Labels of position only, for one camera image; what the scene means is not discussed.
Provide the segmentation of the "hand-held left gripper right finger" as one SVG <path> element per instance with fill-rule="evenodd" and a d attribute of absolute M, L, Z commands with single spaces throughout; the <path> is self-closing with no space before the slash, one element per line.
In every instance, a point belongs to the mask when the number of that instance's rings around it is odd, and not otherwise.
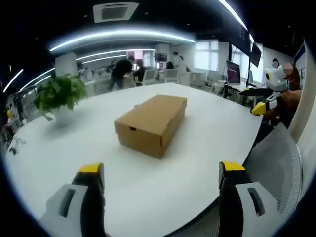
<path fill-rule="evenodd" d="M 219 163 L 220 237 L 272 237 L 283 224 L 277 200 L 245 168 Z"/>

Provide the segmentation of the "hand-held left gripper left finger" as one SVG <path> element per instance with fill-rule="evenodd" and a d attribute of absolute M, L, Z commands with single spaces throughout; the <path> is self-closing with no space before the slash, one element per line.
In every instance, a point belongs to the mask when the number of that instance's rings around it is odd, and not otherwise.
<path fill-rule="evenodd" d="M 52 237 L 105 237 L 104 164 L 81 167 L 46 202 L 41 226 Z"/>

